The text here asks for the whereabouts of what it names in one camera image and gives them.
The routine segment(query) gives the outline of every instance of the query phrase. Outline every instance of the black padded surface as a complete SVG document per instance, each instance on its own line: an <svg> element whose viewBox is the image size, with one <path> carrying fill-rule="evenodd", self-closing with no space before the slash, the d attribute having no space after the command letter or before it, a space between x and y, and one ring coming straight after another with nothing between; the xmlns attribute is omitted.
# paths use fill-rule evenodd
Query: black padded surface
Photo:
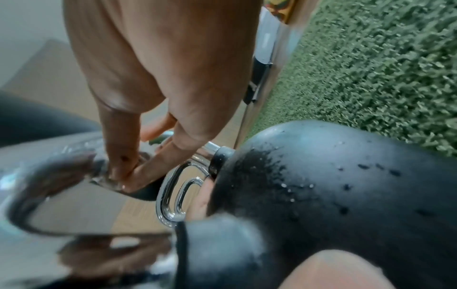
<svg viewBox="0 0 457 289"><path fill-rule="evenodd" d="M0 90L0 147L98 130L95 121Z"/></svg>

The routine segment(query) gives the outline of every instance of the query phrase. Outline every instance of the curved chrome tube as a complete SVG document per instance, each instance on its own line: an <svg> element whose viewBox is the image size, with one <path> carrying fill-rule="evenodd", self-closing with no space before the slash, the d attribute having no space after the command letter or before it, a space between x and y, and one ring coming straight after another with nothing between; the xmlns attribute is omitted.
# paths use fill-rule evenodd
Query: curved chrome tube
<svg viewBox="0 0 457 289"><path fill-rule="evenodd" d="M184 219L181 205L191 184L179 190L169 209L169 197L179 174L195 166L208 174L210 158L219 147L208 143L186 163L169 172L162 183L157 214L166 226ZM142 152L142 161L151 155ZM107 288L113 284L136 288L144 283L168 287L177 269L174 234L100 235L55 233L31 225L34 213L66 189L86 180L122 193L107 178L108 159L101 136L66 146L51 157L22 165L0 176L0 288Z"/></svg>

